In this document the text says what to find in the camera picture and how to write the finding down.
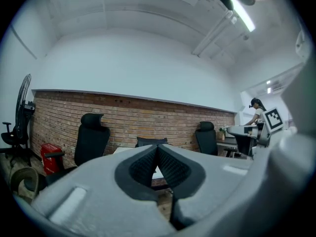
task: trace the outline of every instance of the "white t-shirt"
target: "white t-shirt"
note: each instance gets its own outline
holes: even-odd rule
[[[261,108],[256,109],[255,114],[259,115],[259,119],[263,119],[261,113],[264,112],[264,110],[262,110]]]

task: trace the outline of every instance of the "fluorescent tube light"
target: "fluorescent tube light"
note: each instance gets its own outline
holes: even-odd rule
[[[234,10],[238,13],[238,15],[241,17],[243,22],[245,23],[246,27],[250,32],[256,29],[254,23],[252,22],[251,18],[249,17],[248,13],[245,11],[245,9],[242,7],[240,2],[238,0],[232,0],[234,5]]]

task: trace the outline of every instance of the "person's arm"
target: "person's arm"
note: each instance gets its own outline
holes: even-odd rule
[[[251,121],[249,121],[247,124],[245,125],[251,125],[253,122],[255,122],[257,119],[259,118],[259,115],[258,114],[255,114],[252,118]]]

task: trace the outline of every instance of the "person wearing headset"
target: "person wearing headset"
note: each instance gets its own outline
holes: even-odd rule
[[[255,108],[256,112],[255,115],[253,116],[252,120],[249,121],[247,124],[245,125],[251,125],[252,123],[257,123],[258,119],[262,119],[262,112],[266,111],[266,108],[264,107],[264,105],[262,104],[262,102],[260,101],[260,99],[258,98],[253,98],[251,100],[251,105],[249,105],[249,108]]]

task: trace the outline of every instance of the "red box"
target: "red box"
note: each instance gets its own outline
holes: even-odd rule
[[[41,146],[40,155],[43,159],[44,171],[46,172],[47,175],[60,171],[59,167],[57,166],[56,160],[60,160],[60,162],[62,163],[63,158],[62,157],[46,158],[44,155],[46,153],[56,153],[56,152],[62,152],[62,150],[50,143],[46,143]]]

